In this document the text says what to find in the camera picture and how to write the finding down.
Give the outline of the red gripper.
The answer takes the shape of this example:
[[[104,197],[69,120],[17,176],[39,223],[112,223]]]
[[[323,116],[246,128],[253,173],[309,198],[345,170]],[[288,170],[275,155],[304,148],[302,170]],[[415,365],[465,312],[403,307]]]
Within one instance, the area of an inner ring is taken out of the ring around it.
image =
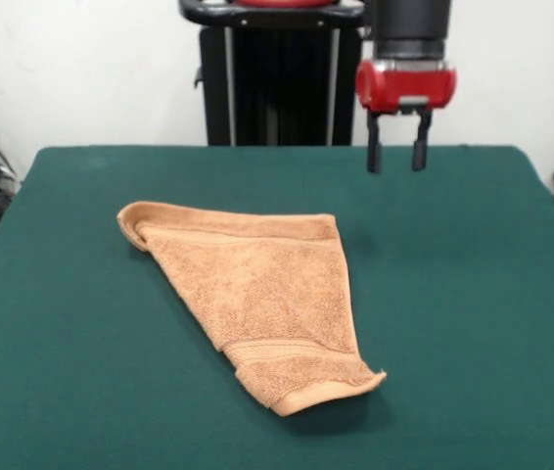
[[[418,112],[419,124],[413,144],[411,168],[427,166],[432,110],[445,108],[457,85],[457,70],[445,61],[363,60],[357,67],[355,89],[367,112],[367,170],[379,173],[382,145],[379,114]]]

